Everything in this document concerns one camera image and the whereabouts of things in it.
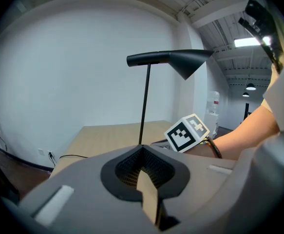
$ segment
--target white ceiling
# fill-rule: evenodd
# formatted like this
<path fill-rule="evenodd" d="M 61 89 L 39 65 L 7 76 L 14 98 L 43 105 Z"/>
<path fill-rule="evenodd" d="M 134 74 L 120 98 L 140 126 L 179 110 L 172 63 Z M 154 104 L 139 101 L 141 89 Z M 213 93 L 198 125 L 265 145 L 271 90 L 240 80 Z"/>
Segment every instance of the white ceiling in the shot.
<path fill-rule="evenodd" d="M 15 0 L 0 21 L 0 32 L 22 14 L 51 0 Z M 248 76 L 257 86 L 267 87 L 271 62 L 260 46 L 235 48 L 234 39 L 250 37 L 238 24 L 240 17 L 252 19 L 243 11 L 247 0 L 139 0 L 177 18 L 183 11 L 198 29 L 204 45 L 216 51 L 214 58 L 228 84 L 245 86 Z"/>

